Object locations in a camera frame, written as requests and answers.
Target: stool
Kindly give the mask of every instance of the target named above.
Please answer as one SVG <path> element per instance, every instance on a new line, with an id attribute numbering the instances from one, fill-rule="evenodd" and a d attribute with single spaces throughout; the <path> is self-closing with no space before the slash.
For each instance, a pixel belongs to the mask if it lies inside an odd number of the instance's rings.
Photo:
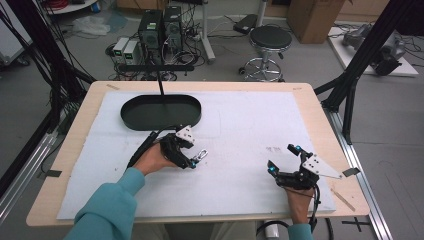
<path id="1" fill-rule="evenodd" d="M 262 57 L 248 61 L 239 69 L 239 74 L 247 73 L 245 80 L 252 78 L 261 82 L 284 82 L 280 66 L 269 57 L 277 52 L 283 59 L 282 53 L 290 47 L 291 41 L 290 34 L 279 27 L 261 26 L 253 29 L 250 32 L 250 44 L 262 53 Z"/>

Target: round stool seat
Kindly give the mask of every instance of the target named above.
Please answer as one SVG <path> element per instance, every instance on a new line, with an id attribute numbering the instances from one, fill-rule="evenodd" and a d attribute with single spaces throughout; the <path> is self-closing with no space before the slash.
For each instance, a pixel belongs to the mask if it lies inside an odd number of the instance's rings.
<path id="1" fill-rule="evenodd" d="M 250 32 L 250 39 L 259 47 L 284 49 L 290 46 L 292 38 L 283 29 L 275 26 L 261 26 Z"/>

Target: stool base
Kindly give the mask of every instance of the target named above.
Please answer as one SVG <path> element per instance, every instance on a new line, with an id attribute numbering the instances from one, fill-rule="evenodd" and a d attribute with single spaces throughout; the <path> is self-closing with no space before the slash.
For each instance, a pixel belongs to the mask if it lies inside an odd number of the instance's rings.
<path id="1" fill-rule="evenodd" d="M 239 69 L 239 74 L 246 74 L 245 80 L 251 78 L 260 82 L 284 82 L 280 66 L 271 59 L 264 61 L 264 58 L 253 58 Z"/>

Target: person's arm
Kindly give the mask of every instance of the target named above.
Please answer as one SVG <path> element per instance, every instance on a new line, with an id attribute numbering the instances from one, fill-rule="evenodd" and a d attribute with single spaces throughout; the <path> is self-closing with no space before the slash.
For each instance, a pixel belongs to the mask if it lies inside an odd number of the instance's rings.
<path id="1" fill-rule="evenodd" d="M 294 190 L 285 188 L 293 225 L 288 228 L 290 240 L 312 240 L 311 225 L 308 224 L 308 208 L 314 194 L 313 189 Z"/>
<path id="2" fill-rule="evenodd" d="M 144 176 L 163 167 L 160 145 L 149 148 L 117 183 L 105 183 L 77 213 L 75 225 L 65 239 L 131 239 L 137 202 L 134 195 L 144 186 Z"/>

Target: wheel caster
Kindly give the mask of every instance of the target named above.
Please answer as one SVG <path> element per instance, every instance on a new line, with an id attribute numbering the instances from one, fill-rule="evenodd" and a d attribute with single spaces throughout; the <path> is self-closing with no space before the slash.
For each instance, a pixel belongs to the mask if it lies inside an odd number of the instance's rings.
<path id="1" fill-rule="evenodd" d="M 239 74 L 243 75 L 246 73 L 246 69 L 244 67 L 239 68 Z"/>

